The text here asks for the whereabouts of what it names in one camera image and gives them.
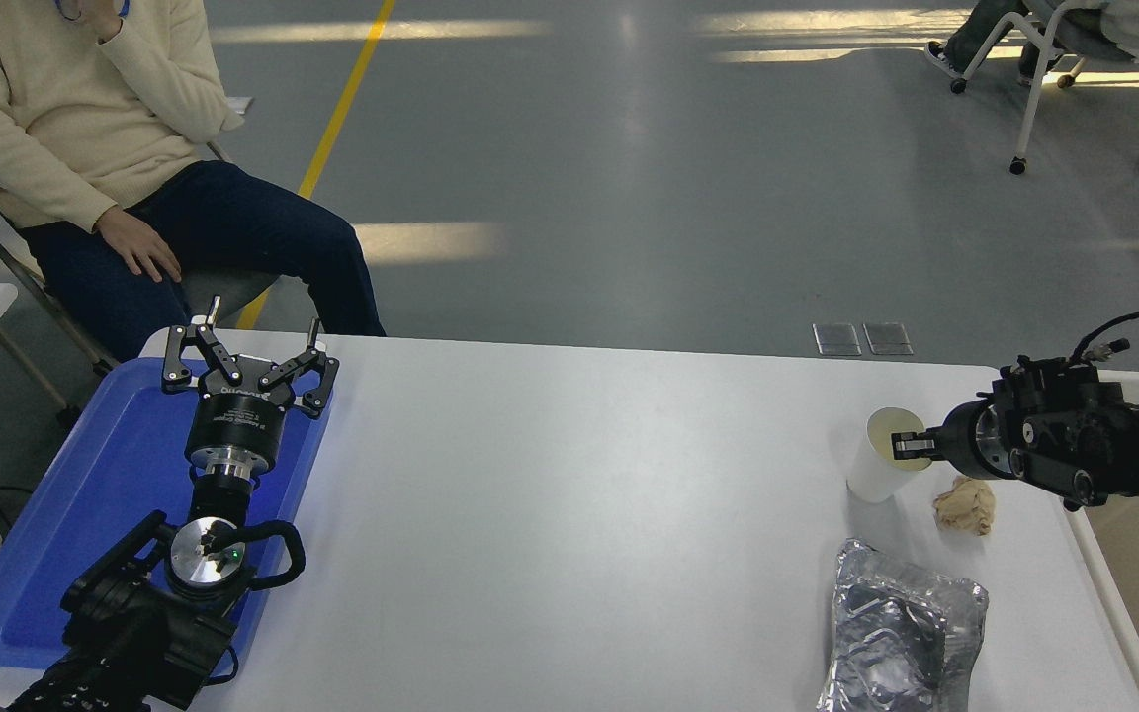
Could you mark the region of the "person's right hand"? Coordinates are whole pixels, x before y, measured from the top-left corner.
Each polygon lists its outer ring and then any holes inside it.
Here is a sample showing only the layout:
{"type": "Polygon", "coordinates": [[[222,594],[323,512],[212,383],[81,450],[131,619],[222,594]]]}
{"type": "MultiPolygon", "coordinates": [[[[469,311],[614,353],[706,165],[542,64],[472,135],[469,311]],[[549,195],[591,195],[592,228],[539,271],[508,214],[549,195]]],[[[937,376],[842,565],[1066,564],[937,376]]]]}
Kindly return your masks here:
{"type": "Polygon", "coordinates": [[[122,257],[132,275],[149,276],[155,283],[181,283],[181,263],[157,230],[132,216],[126,208],[112,206],[95,221],[96,234],[122,257]]]}

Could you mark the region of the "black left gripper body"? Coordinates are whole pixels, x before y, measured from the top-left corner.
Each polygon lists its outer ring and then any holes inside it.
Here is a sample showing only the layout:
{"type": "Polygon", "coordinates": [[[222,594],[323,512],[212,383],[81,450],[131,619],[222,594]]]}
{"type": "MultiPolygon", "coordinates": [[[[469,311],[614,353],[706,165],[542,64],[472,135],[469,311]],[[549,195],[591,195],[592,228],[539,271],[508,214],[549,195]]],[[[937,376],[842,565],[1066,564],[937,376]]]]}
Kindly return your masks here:
{"type": "Polygon", "coordinates": [[[259,357],[236,355],[241,382],[231,385],[218,369],[205,373],[198,386],[200,399],[185,445],[187,457],[204,457],[220,449],[243,449],[257,457],[277,457],[285,431],[290,385],[270,392],[259,387],[273,362],[259,357]]]}

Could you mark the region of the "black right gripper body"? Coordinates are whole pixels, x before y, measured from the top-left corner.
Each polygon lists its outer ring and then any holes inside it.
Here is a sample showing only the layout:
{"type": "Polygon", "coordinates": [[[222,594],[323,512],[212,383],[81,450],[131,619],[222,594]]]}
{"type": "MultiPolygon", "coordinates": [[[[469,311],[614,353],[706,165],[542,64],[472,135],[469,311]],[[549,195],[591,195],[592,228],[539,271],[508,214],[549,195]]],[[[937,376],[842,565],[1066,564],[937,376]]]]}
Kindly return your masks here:
{"type": "Polygon", "coordinates": [[[977,424],[988,408],[986,401],[968,401],[954,406],[940,425],[927,429],[932,450],[968,478],[988,478],[985,457],[976,437],[977,424]]]}

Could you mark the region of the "person's left hand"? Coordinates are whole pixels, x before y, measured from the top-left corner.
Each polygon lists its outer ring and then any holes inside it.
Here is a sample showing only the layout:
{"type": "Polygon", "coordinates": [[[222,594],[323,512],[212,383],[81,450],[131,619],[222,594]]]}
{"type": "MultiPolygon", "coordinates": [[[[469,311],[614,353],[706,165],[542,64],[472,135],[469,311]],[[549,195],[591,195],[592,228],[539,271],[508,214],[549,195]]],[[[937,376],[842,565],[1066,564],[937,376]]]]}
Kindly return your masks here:
{"type": "Polygon", "coordinates": [[[90,28],[99,44],[106,44],[122,30],[126,1],[80,0],[76,5],[77,24],[90,28]]]}

